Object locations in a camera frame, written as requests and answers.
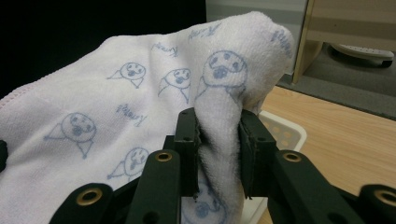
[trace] white towel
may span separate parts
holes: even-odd
[[[260,12],[170,35],[115,36],[75,63],[0,101],[0,223],[48,223],[88,183],[117,189],[139,177],[149,153],[195,107],[200,195],[183,223],[238,223],[243,206],[236,125],[258,112],[291,65],[293,38]]]

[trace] cloth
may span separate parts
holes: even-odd
[[[169,35],[114,36],[75,63],[0,101],[0,223],[48,223],[76,188],[113,189],[142,173],[149,153],[195,107],[200,193],[182,223],[238,223],[243,208],[237,123],[259,112],[291,65],[293,38],[260,12]]]

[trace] white plastic tray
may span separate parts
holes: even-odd
[[[267,111],[262,111],[259,119],[275,138],[279,149],[300,151],[306,140],[306,131],[303,127]],[[267,198],[245,200],[241,224],[257,224],[266,208]]]

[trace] cartoon seal face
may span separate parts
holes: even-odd
[[[245,61],[232,51],[217,51],[205,63],[204,80],[206,85],[239,87],[245,84],[247,78],[248,67]]]
[[[185,89],[190,86],[190,69],[183,68],[169,72],[165,80],[169,85],[179,89]]]
[[[146,68],[138,63],[127,63],[121,68],[120,73],[125,78],[136,80],[146,74]]]
[[[125,174],[129,176],[142,172],[149,153],[142,147],[132,149],[125,157]]]
[[[224,205],[216,197],[212,189],[199,182],[199,193],[196,202],[192,200],[182,214],[187,223],[224,223],[227,213]]]
[[[96,134],[93,121],[80,113],[69,114],[61,125],[64,136],[74,142],[90,141]]]

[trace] light wood tabletop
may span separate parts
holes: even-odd
[[[367,184],[396,189],[396,121],[279,87],[262,109],[301,125],[301,152],[334,186],[358,195]],[[259,223],[272,223],[268,211]]]

